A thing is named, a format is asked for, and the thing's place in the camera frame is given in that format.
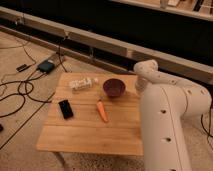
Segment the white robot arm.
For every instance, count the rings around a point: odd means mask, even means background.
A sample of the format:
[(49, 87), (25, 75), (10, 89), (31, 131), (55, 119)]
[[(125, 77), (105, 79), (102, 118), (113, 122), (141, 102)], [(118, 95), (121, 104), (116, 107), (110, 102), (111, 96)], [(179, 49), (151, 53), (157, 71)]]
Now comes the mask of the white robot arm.
[(134, 65), (140, 97), (145, 171), (192, 171), (181, 118), (209, 111), (209, 91), (188, 79), (158, 70), (155, 60)]

